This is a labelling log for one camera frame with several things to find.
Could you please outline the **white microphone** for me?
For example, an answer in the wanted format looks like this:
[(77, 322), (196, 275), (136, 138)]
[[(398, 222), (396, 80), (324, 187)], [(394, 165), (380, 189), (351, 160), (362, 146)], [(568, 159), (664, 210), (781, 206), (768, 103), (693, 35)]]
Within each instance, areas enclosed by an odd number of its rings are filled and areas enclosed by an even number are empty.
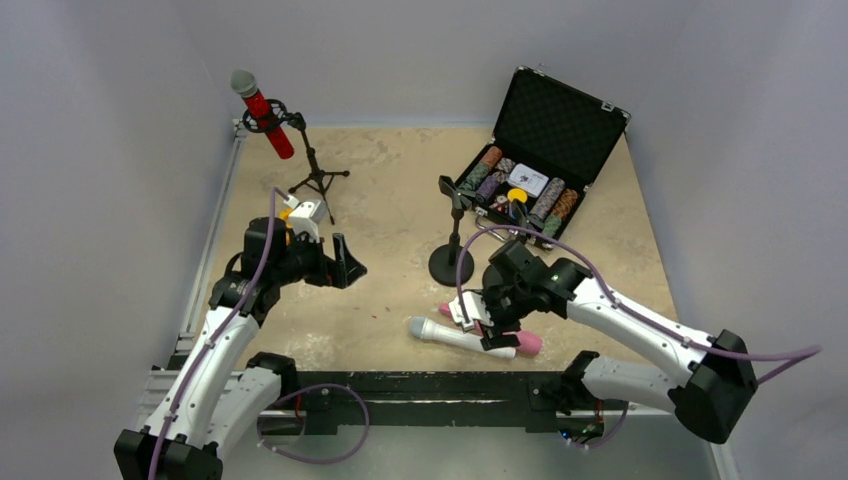
[(439, 342), (502, 359), (513, 359), (516, 356), (513, 347), (485, 350), (479, 336), (449, 328), (426, 317), (412, 317), (408, 330), (414, 338), (422, 341)]

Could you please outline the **black tripod shock mount stand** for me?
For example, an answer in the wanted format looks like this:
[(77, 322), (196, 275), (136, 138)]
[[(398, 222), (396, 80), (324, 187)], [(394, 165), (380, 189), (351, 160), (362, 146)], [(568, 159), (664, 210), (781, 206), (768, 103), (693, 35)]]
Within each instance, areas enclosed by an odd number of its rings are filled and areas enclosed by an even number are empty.
[[(306, 159), (309, 165), (309, 173), (308, 175), (301, 180), (300, 182), (294, 184), (293, 186), (288, 188), (288, 193), (293, 195), (297, 193), (302, 188), (308, 188), (315, 193), (317, 193), (321, 200), (323, 200), (329, 209), (329, 219), (332, 225), (335, 224), (335, 218), (330, 210), (330, 206), (327, 199), (327, 194), (329, 192), (330, 187), (332, 186), (334, 180), (337, 177), (349, 177), (351, 172), (349, 170), (342, 171), (328, 171), (319, 166), (316, 150), (311, 145), (307, 134), (307, 124), (304, 116), (300, 112), (290, 112), (287, 107), (279, 100), (276, 99), (267, 99), (272, 106), (273, 112), (279, 117), (281, 120), (280, 127), (283, 130), (283, 125), (291, 127), (295, 129), (299, 134), (302, 140), (302, 144), (305, 150)], [(249, 116), (247, 112), (247, 108), (242, 114), (241, 124), (250, 132), (254, 134), (262, 134), (258, 131), (255, 131), (256, 123)]]

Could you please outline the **red glitter microphone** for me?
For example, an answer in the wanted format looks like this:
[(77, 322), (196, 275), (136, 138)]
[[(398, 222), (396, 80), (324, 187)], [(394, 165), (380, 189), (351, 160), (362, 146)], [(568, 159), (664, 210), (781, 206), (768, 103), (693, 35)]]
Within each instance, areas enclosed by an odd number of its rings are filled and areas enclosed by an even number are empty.
[(281, 159), (292, 158), (294, 148), (280, 127), (281, 120), (273, 112), (271, 103), (260, 91), (254, 74), (244, 69), (233, 70), (230, 87), (245, 103), (249, 116), (256, 123), (255, 131), (265, 134)]

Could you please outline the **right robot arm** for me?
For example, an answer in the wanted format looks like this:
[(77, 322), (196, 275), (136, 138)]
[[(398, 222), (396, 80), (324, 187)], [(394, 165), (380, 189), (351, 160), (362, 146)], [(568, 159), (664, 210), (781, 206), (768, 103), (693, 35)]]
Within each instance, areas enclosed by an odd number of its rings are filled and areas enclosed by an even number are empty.
[(713, 336), (671, 321), (606, 292), (588, 268), (566, 258), (548, 265), (519, 241), (500, 247), (489, 263), (501, 280), (480, 292), (485, 348), (515, 345), (522, 319), (541, 312), (588, 326), (644, 360), (581, 351), (543, 389), (561, 411), (608, 400), (636, 403), (673, 414), (705, 441), (728, 441), (759, 387), (740, 336), (729, 330)]

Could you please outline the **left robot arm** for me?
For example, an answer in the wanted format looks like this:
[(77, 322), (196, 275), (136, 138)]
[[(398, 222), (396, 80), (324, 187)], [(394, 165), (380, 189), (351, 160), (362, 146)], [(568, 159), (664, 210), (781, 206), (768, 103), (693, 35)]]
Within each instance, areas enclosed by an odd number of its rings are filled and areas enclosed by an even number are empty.
[(303, 282), (345, 289), (367, 269), (332, 237), (296, 231), (280, 218), (253, 219), (243, 249), (213, 288), (198, 338), (174, 383), (137, 430), (113, 447), (124, 479), (219, 479), (224, 461), (260, 413), (299, 394), (293, 359), (259, 353), (242, 373), (236, 361), (254, 339), (283, 287)]

